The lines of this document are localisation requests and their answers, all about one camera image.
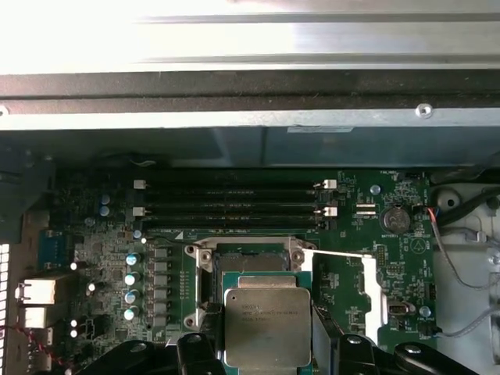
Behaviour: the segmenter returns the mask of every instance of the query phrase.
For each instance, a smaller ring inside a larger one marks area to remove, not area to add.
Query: wire
[[[457,330],[456,332],[440,332],[436,334],[439,338],[460,338],[469,334],[473,330],[479,327],[479,325],[488,318],[492,313],[496,313],[500,311],[500,305],[495,305],[490,307],[489,309],[484,310],[475,320],[473,320],[469,325],[462,328],[461,330]]]
[[[500,241],[478,230],[465,227],[446,227],[441,228],[440,232],[442,237],[450,234],[463,234],[467,241],[475,241],[480,244],[491,246],[492,248],[500,249]]]
[[[447,212],[443,212],[439,218],[437,219],[437,225],[439,227],[443,227],[444,225],[448,225],[454,223],[462,219],[463,217],[469,215],[473,210],[475,210],[479,205],[485,203],[489,198],[496,197],[500,195],[500,187],[493,187],[486,191],[483,191],[481,194],[476,195],[474,198],[469,199],[467,202],[450,209]]]
[[[59,364],[60,366],[67,366],[67,364],[62,359],[56,357],[55,354],[53,352],[51,352],[45,345],[38,342],[37,338],[34,336],[34,333],[32,331],[24,330],[21,327],[0,326],[0,331],[6,330],[6,329],[14,330],[16,332],[19,332],[20,334],[23,334],[24,336],[26,336],[28,338],[28,340],[30,342],[33,342],[37,346],[37,348],[40,352],[43,352],[46,355],[48,355],[52,361]]]
[[[453,264],[452,259],[450,258],[450,255],[446,251],[445,244],[443,243],[443,240],[441,238],[441,234],[439,233],[439,227],[438,227],[438,223],[436,222],[436,216],[434,215],[434,211],[432,209],[429,209],[429,208],[427,209],[427,211],[429,212],[429,215],[430,215],[430,225],[432,226],[432,231],[434,232],[434,236],[436,237],[436,242],[437,242],[437,246],[439,247],[439,251],[445,257],[446,263],[449,265],[450,269],[452,270],[453,276],[459,282],[459,284],[461,284],[462,286],[464,286],[466,288],[473,289],[475,291],[484,291],[486,289],[489,289],[493,285],[498,284],[498,282],[500,281],[500,277],[496,277],[495,280],[493,280],[485,285],[472,285],[472,284],[469,284],[469,283],[465,282],[464,280],[462,280],[462,278],[459,275],[459,272],[457,271],[457,269],[455,268],[455,265]]]

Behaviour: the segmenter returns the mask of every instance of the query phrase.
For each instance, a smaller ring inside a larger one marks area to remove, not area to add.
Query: electrolytic capacitor
[[[136,252],[133,252],[132,254],[127,255],[125,258],[125,263],[128,266],[135,266],[141,261],[141,255],[137,254]]]
[[[76,270],[84,270],[85,268],[88,268],[88,263],[87,262],[81,262],[81,261],[78,261],[78,262],[72,262],[70,264],[70,269],[72,271],[76,271]]]
[[[102,289],[104,289],[104,286],[105,284],[103,281],[93,281],[91,283],[88,283],[87,290],[91,293],[94,293],[96,291],[101,291]]]
[[[125,300],[126,303],[129,305],[132,305],[134,302],[136,302],[139,298],[141,297],[141,293],[137,290],[134,289],[132,291],[128,291],[123,299]]]
[[[99,215],[101,216],[108,216],[110,212],[111,211],[107,205],[104,205],[99,209]]]
[[[131,306],[130,308],[126,309],[125,312],[123,313],[123,318],[125,320],[132,320],[133,318],[139,316],[139,308],[137,306]]]
[[[139,274],[139,272],[131,272],[128,273],[123,280],[125,281],[125,284],[130,287],[137,283],[140,279],[141,275]]]
[[[108,205],[111,202],[111,197],[107,194],[101,195],[101,204],[102,205]]]
[[[71,336],[72,338],[77,338],[77,337],[78,337],[78,336],[80,336],[81,334],[84,334],[84,333],[85,333],[85,330],[86,330],[85,325],[81,325],[81,326],[75,327],[75,328],[73,328],[73,329],[70,331],[70,336]]]
[[[84,324],[86,320],[87,320],[86,316],[82,316],[82,317],[80,317],[78,319],[72,319],[70,321],[70,326],[72,328],[76,328],[76,327],[81,326],[82,324]]]

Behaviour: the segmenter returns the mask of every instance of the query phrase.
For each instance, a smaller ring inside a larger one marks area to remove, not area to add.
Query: metal bracket
[[[55,176],[52,157],[0,145],[0,240],[20,240],[20,218],[46,191]]]
[[[290,267],[294,271],[301,271],[304,263],[304,252],[302,249],[315,250],[316,246],[296,237],[208,237],[196,241],[193,245],[186,246],[184,252],[190,257],[197,259],[197,266],[207,272],[213,272],[213,252],[217,245],[221,244],[282,244],[290,256]]]
[[[213,272],[213,253],[219,244],[282,244],[290,257],[293,271],[301,271],[305,261],[304,248],[316,249],[310,242],[296,237],[208,237],[184,247],[184,252],[196,260],[195,270],[195,313],[184,317],[184,325],[198,330],[202,321],[202,271]]]

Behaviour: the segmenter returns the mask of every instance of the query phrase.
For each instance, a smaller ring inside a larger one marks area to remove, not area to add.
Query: screw
[[[500,264],[500,256],[492,255],[490,256],[489,261],[493,266],[498,266]]]
[[[370,193],[372,193],[372,195],[379,195],[381,191],[382,187],[379,185],[372,185],[370,188]]]
[[[421,119],[428,119],[432,116],[434,109],[427,103],[419,104],[415,109],[415,114]]]
[[[145,350],[147,348],[148,348],[148,346],[144,342],[142,342],[140,344],[135,345],[130,351],[133,353],[137,353],[137,352],[142,352],[143,350]]]
[[[422,349],[415,345],[406,345],[405,350],[410,354],[420,354]]]
[[[351,344],[361,344],[361,338],[357,336],[349,336],[347,337],[347,341]]]
[[[209,252],[203,252],[202,259],[203,261],[208,262],[209,260],[212,259],[212,254],[210,254]]]
[[[291,258],[294,260],[294,262],[300,262],[300,261],[304,260],[304,256],[301,252],[294,252],[291,255]]]

